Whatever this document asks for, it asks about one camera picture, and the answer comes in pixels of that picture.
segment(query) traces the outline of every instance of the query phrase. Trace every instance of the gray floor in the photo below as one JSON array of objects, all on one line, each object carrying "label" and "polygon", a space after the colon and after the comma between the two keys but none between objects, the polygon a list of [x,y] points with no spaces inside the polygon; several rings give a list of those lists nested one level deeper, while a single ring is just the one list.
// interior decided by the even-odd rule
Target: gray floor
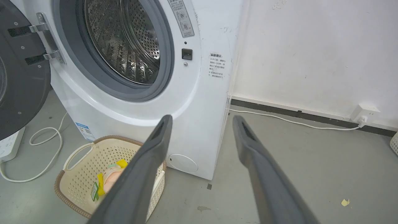
[{"label": "gray floor", "polygon": [[[30,146],[37,130],[58,127],[65,109],[52,92],[27,125],[17,157],[3,165],[7,175],[26,179],[39,173],[58,149],[58,138]],[[258,223],[247,170],[239,163],[231,112],[214,179],[207,181],[173,169],[166,172],[163,195],[148,220],[154,223]],[[321,223],[397,223],[398,158],[390,138],[361,131],[315,130],[275,118],[243,114],[271,151]],[[282,116],[318,126],[330,126]],[[43,134],[37,141],[51,136]],[[51,170],[28,183],[0,177],[0,220],[14,224],[79,224],[87,220],[65,205],[53,184],[67,157],[87,143],[69,117],[62,128],[64,146]],[[343,199],[351,203],[343,207]]]}]

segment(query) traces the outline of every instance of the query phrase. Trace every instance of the metal hinge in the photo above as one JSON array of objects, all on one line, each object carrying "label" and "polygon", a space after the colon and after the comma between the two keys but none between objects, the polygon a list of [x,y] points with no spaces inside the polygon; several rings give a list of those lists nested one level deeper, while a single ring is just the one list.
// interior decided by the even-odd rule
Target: metal hinge
[{"label": "metal hinge", "polygon": [[58,58],[59,62],[66,64],[62,52],[59,50],[58,44],[53,38],[53,31],[51,30],[50,25],[47,23],[46,15],[42,12],[38,12],[36,13],[36,16],[40,24],[37,26],[29,26],[29,29],[32,33],[43,33],[44,40],[46,41],[50,52],[43,54],[44,59],[50,60],[53,58]]}]

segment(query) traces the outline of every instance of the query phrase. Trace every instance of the green tag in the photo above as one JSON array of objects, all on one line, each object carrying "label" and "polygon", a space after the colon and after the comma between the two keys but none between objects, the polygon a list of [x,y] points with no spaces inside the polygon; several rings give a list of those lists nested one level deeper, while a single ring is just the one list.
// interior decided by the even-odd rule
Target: green tag
[{"label": "green tag", "polygon": [[97,184],[97,182],[94,182],[93,189],[91,189],[91,199],[93,199],[93,201],[95,201],[95,199],[98,200],[98,184]]}]

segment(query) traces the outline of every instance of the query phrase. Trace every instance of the laundry basket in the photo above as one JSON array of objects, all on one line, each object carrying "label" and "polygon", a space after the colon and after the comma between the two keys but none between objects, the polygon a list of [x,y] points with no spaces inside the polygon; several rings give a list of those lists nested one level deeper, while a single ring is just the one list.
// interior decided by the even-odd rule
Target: laundry basket
[{"label": "laundry basket", "polygon": [[392,150],[398,155],[398,132],[392,137],[390,141]]},{"label": "laundry basket", "polygon": [[[130,162],[137,153],[142,143],[120,136],[106,136],[92,143],[81,146],[69,156],[63,170],[58,174],[54,189],[57,196],[71,209],[80,215],[91,218],[95,209],[105,196],[93,201],[91,189],[94,182],[98,182],[97,174],[103,173],[108,165],[124,159]],[[83,149],[91,147],[76,164],[69,167],[70,161]],[[164,162],[156,171],[152,196],[148,208],[146,220],[155,209],[164,189],[164,174],[166,163]]]}]

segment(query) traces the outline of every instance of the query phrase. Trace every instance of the wall outlet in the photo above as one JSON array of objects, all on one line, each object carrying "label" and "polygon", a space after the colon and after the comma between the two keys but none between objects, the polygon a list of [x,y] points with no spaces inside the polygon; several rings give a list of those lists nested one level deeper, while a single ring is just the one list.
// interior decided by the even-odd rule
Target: wall outlet
[{"label": "wall outlet", "polygon": [[379,115],[380,111],[376,107],[366,104],[359,104],[354,112],[352,112],[350,118],[353,122],[359,123],[358,120],[364,116],[367,119],[366,123],[371,124],[376,118],[378,118]]}]

